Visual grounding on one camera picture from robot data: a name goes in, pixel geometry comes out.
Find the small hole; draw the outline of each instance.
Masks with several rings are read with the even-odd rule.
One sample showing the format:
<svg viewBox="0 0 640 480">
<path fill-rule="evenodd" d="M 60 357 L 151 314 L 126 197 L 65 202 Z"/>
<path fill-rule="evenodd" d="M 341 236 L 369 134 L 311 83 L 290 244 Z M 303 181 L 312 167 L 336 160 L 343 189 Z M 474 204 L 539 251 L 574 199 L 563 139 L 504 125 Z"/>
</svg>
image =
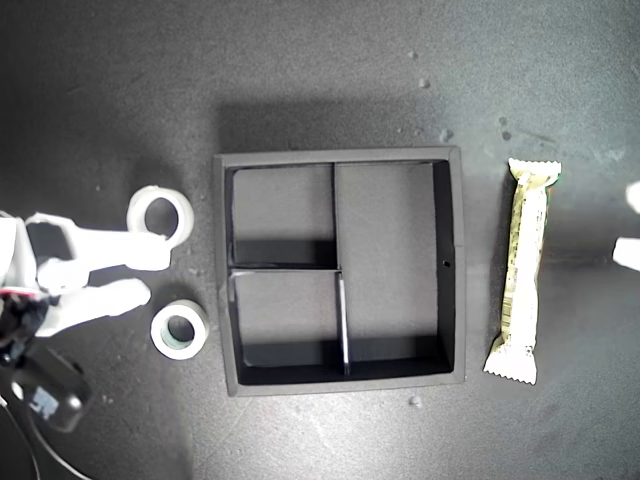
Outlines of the small hole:
<svg viewBox="0 0 640 480">
<path fill-rule="evenodd" d="M 178 212 L 169 200 L 158 198 L 145 212 L 144 223 L 150 232 L 170 237 L 178 228 Z"/>
<path fill-rule="evenodd" d="M 193 325 L 186 318 L 171 317 L 167 328 L 171 336 L 179 342 L 192 342 L 195 337 Z"/>
</svg>

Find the white tape roll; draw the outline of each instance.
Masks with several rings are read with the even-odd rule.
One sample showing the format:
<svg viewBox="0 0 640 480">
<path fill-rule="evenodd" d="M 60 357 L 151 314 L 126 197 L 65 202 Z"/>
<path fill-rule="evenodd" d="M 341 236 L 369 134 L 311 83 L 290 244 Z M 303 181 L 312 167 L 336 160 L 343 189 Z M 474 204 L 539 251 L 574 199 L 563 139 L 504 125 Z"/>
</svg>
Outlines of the white tape roll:
<svg viewBox="0 0 640 480">
<path fill-rule="evenodd" d="M 193 326 L 193 340 L 183 342 L 169 331 L 169 320 L 180 317 Z M 191 300 L 176 300 L 160 310 L 151 321 L 151 340 L 158 351 L 173 360 L 186 360 L 198 353 L 209 336 L 204 310 Z"/>
<path fill-rule="evenodd" d="M 168 188 L 161 188 L 156 185 L 148 186 L 138 190 L 131 201 L 127 210 L 127 228 L 130 232 L 148 232 L 145 222 L 145 215 L 149 205 L 158 199 L 165 199 L 178 214 L 178 226 L 173 235 L 167 239 L 169 248 L 174 248 L 183 243 L 193 230 L 193 208 L 180 192 Z"/>
</svg>

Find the masking tape roll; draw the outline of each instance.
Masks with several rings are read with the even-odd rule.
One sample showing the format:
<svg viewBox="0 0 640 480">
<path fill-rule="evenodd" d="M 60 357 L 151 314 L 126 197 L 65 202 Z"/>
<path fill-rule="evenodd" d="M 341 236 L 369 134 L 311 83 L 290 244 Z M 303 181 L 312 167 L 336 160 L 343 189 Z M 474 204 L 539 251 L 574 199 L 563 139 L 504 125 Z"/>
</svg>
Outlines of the masking tape roll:
<svg viewBox="0 0 640 480">
<path fill-rule="evenodd" d="M 138 190 L 131 201 L 127 210 L 127 228 L 130 232 L 149 232 L 145 222 L 145 215 L 149 206 L 156 200 L 167 200 L 178 214 L 178 225 L 176 231 L 167 239 L 169 248 L 174 248 L 183 243 L 193 230 L 193 208 L 180 192 L 169 188 L 161 188 L 156 185 L 143 187 Z"/>
<path fill-rule="evenodd" d="M 169 320 L 180 317 L 193 327 L 193 340 L 181 341 L 169 331 Z M 160 310 L 151 321 L 151 340 L 158 351 L 173 360 L 192 358 L 209 336 L 209 323 L 204 310 L 191 300 L 176 300 Z"/>
</svg>

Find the black tray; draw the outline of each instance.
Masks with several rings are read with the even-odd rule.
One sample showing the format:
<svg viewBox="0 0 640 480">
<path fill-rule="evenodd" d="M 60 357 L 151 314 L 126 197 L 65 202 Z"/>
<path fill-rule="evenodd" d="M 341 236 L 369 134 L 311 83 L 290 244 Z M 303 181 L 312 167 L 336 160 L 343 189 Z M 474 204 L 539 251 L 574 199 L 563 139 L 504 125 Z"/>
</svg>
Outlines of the black tray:
<svg viewBox="0 0 640 480">
<path fill-rule="evenodd" d="M 464 381 L 459 149 L 214 162 L 230 395 Z"/>
</svg>

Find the crimped wrapper end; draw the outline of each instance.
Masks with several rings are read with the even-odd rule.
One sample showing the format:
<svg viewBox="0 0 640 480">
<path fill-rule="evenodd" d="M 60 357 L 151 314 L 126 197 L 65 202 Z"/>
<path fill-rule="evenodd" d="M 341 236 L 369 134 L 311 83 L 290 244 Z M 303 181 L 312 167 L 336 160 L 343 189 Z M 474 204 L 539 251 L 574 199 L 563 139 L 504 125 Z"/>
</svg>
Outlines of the crimped wrapper end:
<svg viewBox="0 0 640 480">
<path fill-rule="evenodd" d="M 501 345 L 489 354 L 484 371 L 531 385 L 535 385 L 538 373 L 533 353 L 507 345 Z"/>
<path fill-rule="evenodd" d="M 558 176 L 562 172 L 562 164 L 559 162 L 532 162 L 510 158 L 509 170 L 511 170 L 516 180 L 525 172 L 532 175 L 550 177 L 550 183 L 548 185 L 551 185 L 558 179 Z"/>
</svg>

